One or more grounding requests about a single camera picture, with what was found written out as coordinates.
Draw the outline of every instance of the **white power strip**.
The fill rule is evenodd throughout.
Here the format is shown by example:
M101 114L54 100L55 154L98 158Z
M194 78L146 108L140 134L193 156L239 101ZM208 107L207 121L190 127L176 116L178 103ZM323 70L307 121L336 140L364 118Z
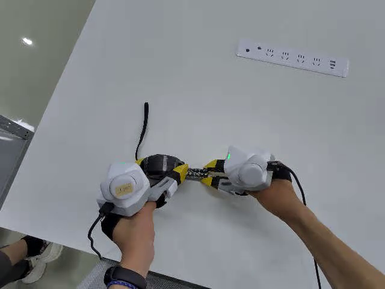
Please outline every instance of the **white power strip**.
M294 68L306 69L324 74L347 77L349 60L308 53L298 49L278 48L273 45L241 39L237 56L250 58Z

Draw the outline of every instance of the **human hand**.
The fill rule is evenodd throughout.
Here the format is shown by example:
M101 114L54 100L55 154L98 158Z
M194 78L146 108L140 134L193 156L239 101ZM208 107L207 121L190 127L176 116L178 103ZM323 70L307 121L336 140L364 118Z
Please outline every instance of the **human hand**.
M270 187L262 191L251 191L249 194L266 210L285 222L294 218L304 208L291 182L285 179L274 179Z
M112 240L122 252L120 265L147 276L154 258L155 202L148 202L132 217L122 217L112 232Z

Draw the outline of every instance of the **white desk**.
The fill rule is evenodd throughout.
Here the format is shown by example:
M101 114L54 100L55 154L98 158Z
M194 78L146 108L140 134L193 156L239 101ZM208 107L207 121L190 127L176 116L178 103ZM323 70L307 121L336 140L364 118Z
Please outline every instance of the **white desk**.
M200 167L229 144L268 148L298 173L319 218L385 271L383 10L380 1L98 0L0 225L91 252L99 182L113 161L134 159L148 101L141 156ZM243 37L348 57L350 75L237 58ZM247 197L186 182L155 228L153 271L214 288L316 286L306 248ZM99 228L93 235L119 259Z

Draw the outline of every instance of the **gray floor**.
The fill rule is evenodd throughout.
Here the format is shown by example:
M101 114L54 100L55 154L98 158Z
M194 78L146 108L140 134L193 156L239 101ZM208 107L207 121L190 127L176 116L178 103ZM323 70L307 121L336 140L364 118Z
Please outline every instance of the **gray floor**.
M93 4L94 0L0 1L0 114L39 125ZM24 45L23 37L33 44ZM22 236L0 228L1 245ZM41 280L5 288L75 288L96 263L94 255L64 248Z

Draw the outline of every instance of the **black wrist strap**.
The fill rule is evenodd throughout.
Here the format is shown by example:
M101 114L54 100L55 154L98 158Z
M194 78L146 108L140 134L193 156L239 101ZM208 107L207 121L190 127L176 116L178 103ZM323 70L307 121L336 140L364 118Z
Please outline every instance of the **black wrist strap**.
M273 171L272 179L286 179L291 182L291 175L284 167L278 167Z
M107 285L111 281L125 281L138 289L146 289L146 279L135 271L122 268L120 266L114 266L109 268L104 275L104 284Z

